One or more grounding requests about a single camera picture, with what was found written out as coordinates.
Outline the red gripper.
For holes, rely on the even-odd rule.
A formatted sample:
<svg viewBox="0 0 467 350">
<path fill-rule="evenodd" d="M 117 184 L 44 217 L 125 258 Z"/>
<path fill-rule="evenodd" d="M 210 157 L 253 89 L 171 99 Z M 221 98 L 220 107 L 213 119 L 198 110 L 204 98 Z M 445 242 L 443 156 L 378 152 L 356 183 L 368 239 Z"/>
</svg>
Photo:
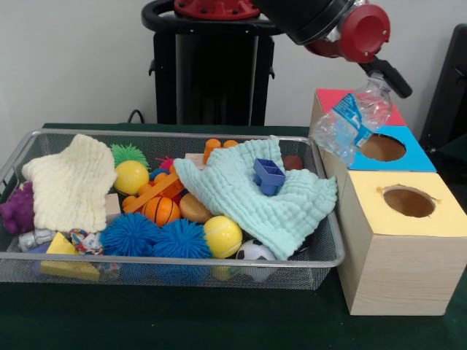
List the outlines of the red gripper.
<svg viewBox="0 0 467 350">
<path fill-rule="evenodd" d="M 413 89 L 388 61 L 375 55 L 390 39 L 390 19 L 375 4 L 353 5 L 326 36 L 305 48 L 326 58 L 343 58 L 359 63 L 368 77 L 379 75 L 400 97 L 408 98 Z"/>
</svg>

